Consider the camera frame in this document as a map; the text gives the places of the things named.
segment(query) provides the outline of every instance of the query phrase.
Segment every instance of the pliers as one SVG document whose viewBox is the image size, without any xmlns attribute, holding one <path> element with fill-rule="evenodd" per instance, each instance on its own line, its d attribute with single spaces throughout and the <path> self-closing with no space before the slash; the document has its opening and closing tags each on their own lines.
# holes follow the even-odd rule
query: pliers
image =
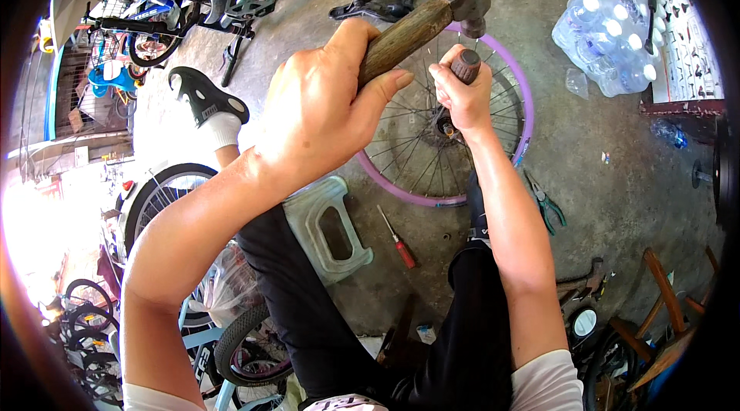
<svg viewBox="0 0 740 411">
<path fill-rule="evenodd" d="M 565 217 L 560 211 L 560 207 L 558 207 L 555 202 L 552 202 L 548 195 L 545 194 L 545 192 L 542 190 L 540 185 L 537 184 L 536 181 L 534 181 L 534 178 L 532 178 L 527 170 L 524 170 L 524 175 L 527 177 L 527 181 L 529 182 L 529 186 L 532 188 L 532 192 L 534 192 L 534 197 L 537 198 L 537 204 L 540 205 L 540 214 L 542 215 L 542 219 L 545 221 L 545 226 L 548 228 L 550 234 L 552 236 L 555 236 L 555 230 L 553 229 L 552 225 L 550 224 L 550 220 L 548 219 L 548 207 L 550 207 L 550 209 L 557 213 L 557 216 L 560 219 L 560 224 L 562 226 L 567 226 L 567 224 L 565 223 Z"/>
</svg>

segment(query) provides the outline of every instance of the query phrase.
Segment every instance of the screwdriver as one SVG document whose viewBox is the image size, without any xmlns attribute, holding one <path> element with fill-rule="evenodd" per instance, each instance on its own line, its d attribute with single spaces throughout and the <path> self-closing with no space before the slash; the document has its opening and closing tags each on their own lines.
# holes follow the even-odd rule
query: screwdriver
<svg viewBox="0 0 740 411">
<path fill-rule="evenodd" d="M 383 213 L 383 209 L 380 208 L 380 204 L 377 205 L 377 210 L 383 216 L 383 220 L 385 220 L 385 224 L 388 225 L 388 229 L 391 231 L 391 235 L 393 235 L 393 240 L 396 242 L 396 250 L 398 250 L 399 255 L 401 255 L 401 259 L 403 260 L 403 263 L 406 265 L 406 268 L 411 269 L 415 267 L 416 263 L 414 262 L 414 258 L 412 257 L 412 254 L 409 252 L 409 249 L 406 247 L 406 244 L 403 244 L 403 241 L 398 237 L 396 232 L 393 231 L 391 224 L 388 222 L 388 219 L 385 217 L 385 213 Z"/>
</svg>

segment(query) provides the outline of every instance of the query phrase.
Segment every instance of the black pants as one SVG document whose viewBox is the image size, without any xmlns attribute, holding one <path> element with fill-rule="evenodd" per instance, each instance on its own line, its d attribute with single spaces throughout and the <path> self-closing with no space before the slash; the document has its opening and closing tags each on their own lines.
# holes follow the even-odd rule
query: black pants
<svg viewBox="0 0 740 411">
<path fill-rule="evenodd" d="M 498 267 L 481 241 L 449 269 L 454 299 L 426 365 L 399 380 L 363 348 L 295 239 L 281 205 L 237 235 L 309 401 L 358 393 L 389 409 L 508 409 L 511 338 Z"/>
</svg>

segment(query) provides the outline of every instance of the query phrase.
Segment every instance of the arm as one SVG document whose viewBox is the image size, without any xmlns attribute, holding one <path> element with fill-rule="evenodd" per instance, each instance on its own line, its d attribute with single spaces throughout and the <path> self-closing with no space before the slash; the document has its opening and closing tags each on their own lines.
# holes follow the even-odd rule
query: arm
<svg viewBox="0 0 740 411">
<path fill-rule="evenodd" d="M 568 349 L 550 240 L 540 212 L 513 169 L 491 127 L 488 99 L 491 69 L 481 64 L 467 86 L 449 70 L 456 45 L 429 68 L 437 98 L 450 109 L 452 121 L 473 153 L 483 191 L 491 250 L 506 293 L 514 367 L 519 369 L 547 352 Z"/>
<path fill-rule="evenodd" d="M 178 330 L 180 305 L 245 223 L 370 142 L 385 105 L 413 80 L 407 71 L 390 71 L 357 93 L 360 61 L 379 33 L 349 19 L 326 46 L 282 64 L 257 144 L 165 208 L 139 236 L 123 285 L 125 383 L 204 407 Z"/>
</svg>

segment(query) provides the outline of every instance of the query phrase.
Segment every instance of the plastic water bottles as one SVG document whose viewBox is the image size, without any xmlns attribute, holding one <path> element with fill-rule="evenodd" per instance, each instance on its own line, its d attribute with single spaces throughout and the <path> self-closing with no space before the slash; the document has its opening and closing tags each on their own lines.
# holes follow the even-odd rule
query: plastic water bottles
<svg viewBox="0 0 740 411">
<path fill-rule="evenodd" d="M 679 149 L 688 145 L 686 133 L 668 120 L 654 119 L 650 124 L 650 131 L 653 135 L 663 138 Z"/>
<path fill-rule="evenodd" d="M 648 0 L 569 0 L 552 37 L 612 97 L 638 93 L 655 80 L 665 24 L 653 20 L 652 54 L 644 45 L 649 24 Z"/>
</svg>

